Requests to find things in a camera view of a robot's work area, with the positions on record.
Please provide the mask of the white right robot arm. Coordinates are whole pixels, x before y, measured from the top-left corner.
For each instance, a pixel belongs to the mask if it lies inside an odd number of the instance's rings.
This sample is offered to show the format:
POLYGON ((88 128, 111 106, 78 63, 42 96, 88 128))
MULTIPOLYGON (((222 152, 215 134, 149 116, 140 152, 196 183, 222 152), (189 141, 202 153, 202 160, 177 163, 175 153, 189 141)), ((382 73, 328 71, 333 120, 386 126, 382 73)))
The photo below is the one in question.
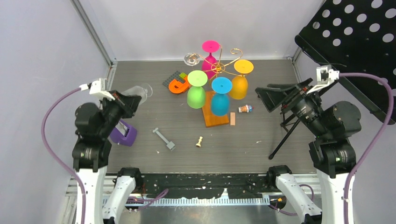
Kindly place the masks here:
POLYGON ((266 175, 267 187, 281 191, 302 224, 342 224, 353 222, 343 211, 347 177, 356 165, 356 153, 349 138, 361 130, 361 113, 352 103, 339 101, 323 109, 320 94, 310 85, 311 79, 298 84, 269 84, 257 87, 256 94, 269 112, 280 108, 291 112, 315 136, 309 154, 320 182, 322 206, 318 207, 295 182, 286 165, 272 166, 266 175))

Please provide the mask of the yellow plastic wine glass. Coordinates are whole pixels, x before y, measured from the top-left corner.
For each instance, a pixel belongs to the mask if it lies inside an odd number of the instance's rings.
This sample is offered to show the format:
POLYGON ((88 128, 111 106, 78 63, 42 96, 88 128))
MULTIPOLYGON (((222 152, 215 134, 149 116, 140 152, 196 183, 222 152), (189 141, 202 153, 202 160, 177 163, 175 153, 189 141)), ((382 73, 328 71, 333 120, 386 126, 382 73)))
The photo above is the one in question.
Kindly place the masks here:
POLYGON ((229 92, 229 96, 233 99, 245 98, 248 91, 248 80, 246 78, 253 69, 254 65, 249 60, 238 60, 234 63, 234 69, 239 73, 232 79, 232 88, 229 92))

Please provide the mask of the blue plastic wine glass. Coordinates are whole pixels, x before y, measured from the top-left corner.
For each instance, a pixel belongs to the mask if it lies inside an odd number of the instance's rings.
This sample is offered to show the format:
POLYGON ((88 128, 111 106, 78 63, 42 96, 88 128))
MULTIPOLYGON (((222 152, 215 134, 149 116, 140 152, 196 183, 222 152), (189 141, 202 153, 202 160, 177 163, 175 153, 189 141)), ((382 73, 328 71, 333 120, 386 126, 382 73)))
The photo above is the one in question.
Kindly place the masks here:
POLYGON ((212 90, 215 92, 211 99, 211 111, 216 116, 227 115, 229 111, 228 93, 232 89, 232 82, 226 77, 217 77, 212 81, 212 90))

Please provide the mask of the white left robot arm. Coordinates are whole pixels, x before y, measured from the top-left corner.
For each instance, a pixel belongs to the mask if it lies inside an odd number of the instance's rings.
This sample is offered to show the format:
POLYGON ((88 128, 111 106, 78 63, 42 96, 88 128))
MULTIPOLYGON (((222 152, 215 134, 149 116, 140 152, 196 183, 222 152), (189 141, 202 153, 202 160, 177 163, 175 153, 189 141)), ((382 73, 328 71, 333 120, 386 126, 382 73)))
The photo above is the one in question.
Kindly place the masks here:
POLYGON ((104 98, 99 108, 85 103, 75 111, 77 142, 72 151, 73 168, 78 178, 78 206, 85 208, 76 214, 85 224, 117 224, 131 193, 143 187, 138 168, 122 168, 115 179, 114 189, 103 202, 103 186, 112 144, 109 136, 121 119, 134 116, 142 99, 140 95, 125 96, 110 91, 111 100, 104 98))

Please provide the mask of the clear stemmed wine glass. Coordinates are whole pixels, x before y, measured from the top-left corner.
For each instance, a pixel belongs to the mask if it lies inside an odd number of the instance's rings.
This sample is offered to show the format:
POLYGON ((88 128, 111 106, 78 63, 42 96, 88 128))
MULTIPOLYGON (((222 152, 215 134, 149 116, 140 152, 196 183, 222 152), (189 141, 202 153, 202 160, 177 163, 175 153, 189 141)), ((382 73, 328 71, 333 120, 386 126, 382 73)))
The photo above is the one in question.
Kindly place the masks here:
POLYGON ((184 63, 188 66, 198 65, 204 58, 197 53, 188 53, 184 56, 184 63))

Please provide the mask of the clear glass tumbler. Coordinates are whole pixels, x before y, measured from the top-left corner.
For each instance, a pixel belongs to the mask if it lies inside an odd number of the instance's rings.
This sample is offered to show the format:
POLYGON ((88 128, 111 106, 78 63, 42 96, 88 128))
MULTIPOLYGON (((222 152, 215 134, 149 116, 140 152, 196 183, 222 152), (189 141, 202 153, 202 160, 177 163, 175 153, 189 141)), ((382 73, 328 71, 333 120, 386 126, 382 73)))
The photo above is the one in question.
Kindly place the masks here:
POLYGON ((123 91, 122 95, 124 95, 124 96, 132 96, 132 95, 141 96, 139 105, 142 105, 143 103, 145 103, 147 98, 149 98, 153 95, 153 89, 148 83, 143 83, 141 85, 136 85, 136 86, 133 86, 133 87, 123 91))

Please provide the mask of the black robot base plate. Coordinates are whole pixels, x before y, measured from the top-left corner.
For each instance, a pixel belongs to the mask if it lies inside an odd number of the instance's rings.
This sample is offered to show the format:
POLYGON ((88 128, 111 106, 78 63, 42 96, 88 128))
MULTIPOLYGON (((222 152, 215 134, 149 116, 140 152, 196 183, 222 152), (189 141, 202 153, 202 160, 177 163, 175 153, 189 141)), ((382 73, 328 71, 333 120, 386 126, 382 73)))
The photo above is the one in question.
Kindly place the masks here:
POLYGON ((145 173, 132 193, 154 198, 165 189, 167 199, 213 199, 224 191, 231 199, 250 199, 281 192, 259 173, 145 173))

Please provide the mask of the green plastic wine glass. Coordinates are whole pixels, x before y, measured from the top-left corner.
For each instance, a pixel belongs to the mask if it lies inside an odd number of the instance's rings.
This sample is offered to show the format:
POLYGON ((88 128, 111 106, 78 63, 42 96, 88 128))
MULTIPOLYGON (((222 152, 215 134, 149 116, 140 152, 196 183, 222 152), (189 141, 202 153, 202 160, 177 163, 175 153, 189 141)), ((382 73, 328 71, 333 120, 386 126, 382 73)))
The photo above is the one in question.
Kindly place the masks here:
POLYGON ((187 104, 193 109, 202 108, 205 105, 206 92, 203 86, 207 83, 208 77, 201 70, 194 70, 187 76, 190 88, 187 93, 187 104))

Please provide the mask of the pink plastic wine glass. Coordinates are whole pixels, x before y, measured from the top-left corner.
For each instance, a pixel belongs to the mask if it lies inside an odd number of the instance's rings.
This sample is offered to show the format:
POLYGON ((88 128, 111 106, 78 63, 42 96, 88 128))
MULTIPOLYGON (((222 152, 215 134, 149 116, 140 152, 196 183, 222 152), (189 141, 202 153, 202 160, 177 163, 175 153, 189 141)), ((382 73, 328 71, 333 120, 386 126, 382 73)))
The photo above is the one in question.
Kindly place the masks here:
POLYGON ((207 75, 208 80, 211 80, 216 75, 217 59, 212 55, 220 49, 220 45, 217 41, 208 40, 202 44, 202 50, 207 52, 209 55, 203 60, 201 70, 207 75))

